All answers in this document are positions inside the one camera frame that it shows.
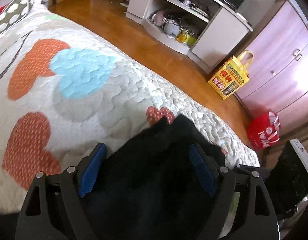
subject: bedspread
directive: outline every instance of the bedspread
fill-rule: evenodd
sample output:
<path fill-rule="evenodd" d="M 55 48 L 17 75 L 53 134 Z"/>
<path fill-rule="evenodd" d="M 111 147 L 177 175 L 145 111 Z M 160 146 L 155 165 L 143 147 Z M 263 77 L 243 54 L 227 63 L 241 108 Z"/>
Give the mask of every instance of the bedspread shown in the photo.
<path fill-rule="evenodd" d="M 34 174 L 58 173 L 97 142 L 115 152 L 167 107 L 220 145 L 226 165 L 256 153 L 209 109 L 86 28 L 48 11 L 0 36 L 0 212 L 19 210 Z"/>

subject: yellow shopping bag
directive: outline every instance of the yellow shopping bag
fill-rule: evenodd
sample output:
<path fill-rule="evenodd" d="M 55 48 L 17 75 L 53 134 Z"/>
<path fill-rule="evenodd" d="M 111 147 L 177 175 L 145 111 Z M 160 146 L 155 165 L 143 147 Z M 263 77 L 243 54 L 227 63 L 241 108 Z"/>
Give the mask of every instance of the yellow shopping bag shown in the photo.
<path fill-rule="evenodd" d="M 247 53 L 251 54 L 252 58 L 243 65 L 241 61 Z M 250 51 L 243 51 L 237 58 L 234 56 L 231 57 L 208 83 L 221 96 L 221 98 L 228 98 L 250 80 L 246 68 L 253 62 L 253 60 L 254 55 Z"/>

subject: pink wardrobe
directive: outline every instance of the pink wardrobe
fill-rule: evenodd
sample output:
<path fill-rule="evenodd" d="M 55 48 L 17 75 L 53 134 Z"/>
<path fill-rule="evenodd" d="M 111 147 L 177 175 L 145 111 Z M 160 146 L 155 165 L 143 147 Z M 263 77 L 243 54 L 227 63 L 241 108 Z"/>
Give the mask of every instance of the pink wardrobe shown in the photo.
<path fill-rule="evenodd" d="M 278 113 L 281 135 L 308 121 L 308 28 L 288 0 L 279 0 L 240 45 L 254 53 L 250 81 L 236 93 L 253 117 Z"/>

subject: red shopping bag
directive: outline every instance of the red shopping bag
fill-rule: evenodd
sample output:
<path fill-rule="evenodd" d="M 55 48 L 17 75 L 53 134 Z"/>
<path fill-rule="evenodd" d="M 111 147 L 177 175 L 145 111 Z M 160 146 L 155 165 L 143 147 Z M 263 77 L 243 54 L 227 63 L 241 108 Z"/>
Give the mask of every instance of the red shopping bag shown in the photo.
<path fill-rule="evenodd" d="M 255 150 L 262 150 L 279 141 L 280 122 L 273 112 L 254 119 L 247 129 L 247 137 Z"/>

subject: door handle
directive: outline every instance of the door handle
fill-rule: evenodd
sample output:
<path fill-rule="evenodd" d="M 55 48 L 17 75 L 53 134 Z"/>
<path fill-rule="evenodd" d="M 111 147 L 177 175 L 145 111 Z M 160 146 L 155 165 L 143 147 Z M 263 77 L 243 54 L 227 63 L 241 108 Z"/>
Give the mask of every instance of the door handle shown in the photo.
<path fill-rule="evenodd" d="M 299 61 L 299 60 L 301 59 L 302 56 L 303 56 L 302 54 L 297 55 L 296 58 L 295 58 L 295 60 L 296 60 L 296 61 Z"/>
<path fill-rule="evenodd" d="M 299 50 L 299 49 L 294 50 L 294 52 L 293 52 L 293 56 L 296 56 L 299 52 L 300 52 L 300 50 Z"/>

